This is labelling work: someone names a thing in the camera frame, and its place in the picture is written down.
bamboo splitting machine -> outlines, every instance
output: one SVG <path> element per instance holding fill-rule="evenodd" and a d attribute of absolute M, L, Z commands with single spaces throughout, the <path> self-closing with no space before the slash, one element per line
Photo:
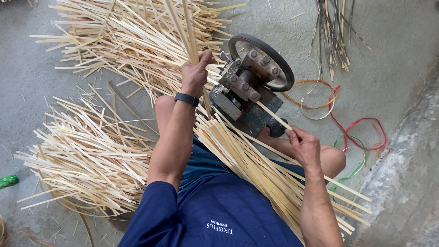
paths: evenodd
<path fill-rule="evenodd" d="M 229 51 L 232 59 L 221 53 L 228 63 L 209 98 L 237 129 L 256 138 L 271 120 L 256 103 L 277 112 L 284 102 L 273 92 L 290 90 L 294 74 L 278 52 L 251 35 L 234 35 Z"/>

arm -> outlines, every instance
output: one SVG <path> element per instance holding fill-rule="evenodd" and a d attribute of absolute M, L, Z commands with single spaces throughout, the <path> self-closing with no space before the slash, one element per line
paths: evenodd
<path fill-rule="evenodd" d="M 201 97 L 202 85 L 207 82 L 206 66 L 215 61 L 210 50 L 199 55 L 200 63 L 183 64 L 183 94 Z M 195 106 L 178 100 L 174 106 L 170 122 L 155 146 L 149 162 L 148 185 L 155 181 L 172 184 L 178 192 L 181 176 L 189 160 L 192 149 L 192 131 L 194 127 Z"/>
<path fill-rule="evenodd" d="M 343 246 L 320 166 L 319 140 L 295 126 L 292 131 L 286 130 L 285 133 L 290 139 L 291 154 L 305 172 L 300 229 L 306 246 Z"/>

forearm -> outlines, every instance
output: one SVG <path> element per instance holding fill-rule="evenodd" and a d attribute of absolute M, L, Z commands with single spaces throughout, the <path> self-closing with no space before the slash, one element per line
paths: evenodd
<path fill-rule="evenodd" d="M 148 184 L 164 181 L 178 192 L 181 176 L 191 155 L 195 106 L 177 101 L 166 131 L 152 153 L 148 169 Z"/>
<path fill-rule="evenodd" d="M 305 192 L 300 212 L 300 228 L 305 243 L 312 246 L 343 246 L 340 229 L 326 191 L 319 166 L 305 170 Z"/>

green plastic string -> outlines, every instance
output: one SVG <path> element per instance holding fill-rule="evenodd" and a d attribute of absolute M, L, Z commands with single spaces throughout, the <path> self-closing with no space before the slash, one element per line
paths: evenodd
<path fill-rule="evenodd" d="M 339 182 L 339 183 L 341 183 L 342 181 L 344 181 L 344 180 L 348 180 L 348 179 L 350 179 L 353 175 L 355 175 L 360 169 L 361 169 L 361 167 L 366 163 L 366 160 L 367 160 L 367 150 L 366 150 L 366 147 L 364 146 L 364 144 L 358 139 L 358 138 L 356 138 L 356 137 L 353 137 L 353 136 L 351 136 L 351 135 L 346 135 L 346 134 L 343 134 L 343 135 L 340 135 L 339 137 L 337 137 L 336 138 L 336 140 L 335 140 L 335 142 L 334 142 L 334 144 L 332 144 L 332 146 L 333 147 L 335 147 L 335 145 L 337 145 L 337 142 L 340 140 L 340 138 L 342 138 L 342 137 L 345 137 L 345 136 L 349 136 L 349 137 L 351 137 L 351 138 L 354 138 L 354 139 L 356 139 L 357 141 L 359 141 L 360 143 L 361 143 L 361 146 L 363 147 L 363 149 L 364 149 L 364 159 L 363 159 L 363 161 L 362 162 L 360 162 L 360 165 L 348 176 L 348 177 L 346 177 L 346 178 L 340 178 L 339 180 L 337 180 L 337 182 Z M 337 185 L 334 185 L 331 189 L 329 189 L 329 190 L 331 190 L 332 192 L 334 192 L 335 191 L 335 189 L 337 188 L 338 186 Z"/>

navy blue shirt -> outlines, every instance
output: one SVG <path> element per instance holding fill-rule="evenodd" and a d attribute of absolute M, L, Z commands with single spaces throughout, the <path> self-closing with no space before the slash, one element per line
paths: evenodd
<path fill-rule="evenodd" d="M 148 185 L 119 246 L 303 245 L 256 187 L 218 174 L 178 196 L 167 182 Z"/>

